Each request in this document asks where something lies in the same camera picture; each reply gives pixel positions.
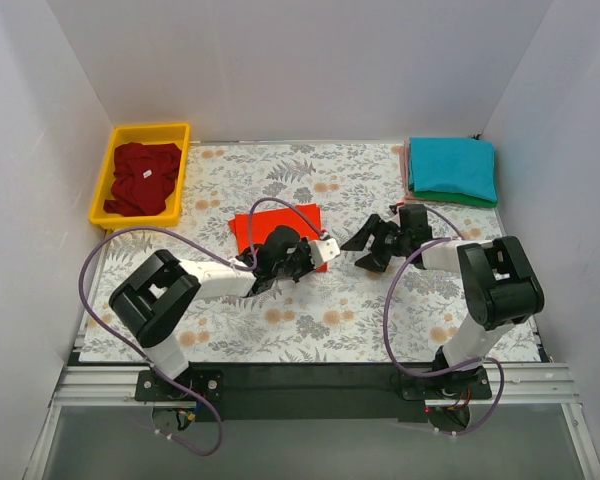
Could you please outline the orange t shirt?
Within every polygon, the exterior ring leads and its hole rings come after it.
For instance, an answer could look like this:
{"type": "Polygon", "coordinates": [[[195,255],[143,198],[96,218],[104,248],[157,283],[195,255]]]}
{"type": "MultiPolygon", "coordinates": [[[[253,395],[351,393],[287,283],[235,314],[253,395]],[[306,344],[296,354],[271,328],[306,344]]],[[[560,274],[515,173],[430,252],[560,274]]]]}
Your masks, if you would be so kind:
{"type": "MultiPolygon", "coordinates": [[[[315,204],[238,213],[229,221],[230,230],[236,237],[239,254],[249,247],[252,255],[255,255],[254,245],[262,244],[277,226],[291,227],[301,237],[306,237],[308,241],[329,238],[322,229],[320,208],[315,204]]],[[[251,274],[256,265],[257,263],[254,263],[249,267],[237,259],[234,261],[234,267],[237,270],[251,274]]],[[[327,264],[314,271],[323,272],[326,269],[327,264]]]]}

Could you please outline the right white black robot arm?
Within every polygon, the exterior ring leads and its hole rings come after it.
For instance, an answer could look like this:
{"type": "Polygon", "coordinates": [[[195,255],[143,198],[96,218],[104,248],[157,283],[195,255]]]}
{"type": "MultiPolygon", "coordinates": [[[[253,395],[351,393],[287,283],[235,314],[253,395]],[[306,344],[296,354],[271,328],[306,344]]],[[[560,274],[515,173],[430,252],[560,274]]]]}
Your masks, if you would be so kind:
{"type": "Polygon", "coordinates": [[[486,386],[484,369],[489,353],[515,326],[543,310],[540,282],[518,238],[466,240],[435,237],[429,224],[433,209],[422,204],[396,204],[393,218],[371,215],[344,244],[344,251],[360,251],[357,267],[383,273],[392,258],[404,266],[459,275],[467,315],[456,334],[438,349],[431,366],[416,370],[387,353],[404,378],[444,397],[462,395],[486,386]]]}

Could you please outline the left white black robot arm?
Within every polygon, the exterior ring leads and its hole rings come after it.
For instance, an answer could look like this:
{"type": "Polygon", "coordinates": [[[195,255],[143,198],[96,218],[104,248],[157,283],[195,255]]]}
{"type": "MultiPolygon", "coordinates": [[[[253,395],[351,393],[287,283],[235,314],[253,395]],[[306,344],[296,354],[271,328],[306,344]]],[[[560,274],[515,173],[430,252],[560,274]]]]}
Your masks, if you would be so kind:
{"type": "Polygon", "coordinates": [[[329,234],[310,240],[288,226],[276,227],[264,242],[226,262],[180,260],[162,249],[114,290],[109,304],[138,342],[160,390],[180,400],[198,390],[175,334],[193,301],[253,297],[278,280],[297,283],[339,255],[339,245],[329,234]]]}

